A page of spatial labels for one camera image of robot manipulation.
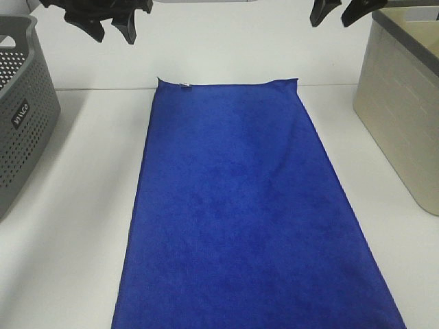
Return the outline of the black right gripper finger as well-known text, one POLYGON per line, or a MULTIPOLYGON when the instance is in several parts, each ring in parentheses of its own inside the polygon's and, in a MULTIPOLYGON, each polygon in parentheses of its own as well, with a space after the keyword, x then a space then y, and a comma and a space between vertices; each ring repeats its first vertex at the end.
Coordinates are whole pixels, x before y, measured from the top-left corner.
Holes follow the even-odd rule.
POLYGON ((388 4, 388 0, 352 0, 342 14, 344 27, 349 27, 363 16, 388 4))
POLYGON ((319 26, 325 17, 341 4, 342 2, 340 0, 314 0, 309 17, 311 26, 319 26))

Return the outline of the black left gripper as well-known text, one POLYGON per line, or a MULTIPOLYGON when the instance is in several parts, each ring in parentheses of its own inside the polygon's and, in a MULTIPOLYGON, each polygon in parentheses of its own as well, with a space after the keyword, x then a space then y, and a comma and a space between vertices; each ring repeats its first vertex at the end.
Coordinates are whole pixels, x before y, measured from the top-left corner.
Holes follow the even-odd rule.
POLYGON ((102 42, 105 34, 100 21, 112 19, 111 24, 129 45, 137 38, 134 12, 142 10, 149 14, 154 4, 152 0, 41 0, 40 3, 45 8, 51 5, 62 8, 67 23, 80 28, 97 42, 102 42))

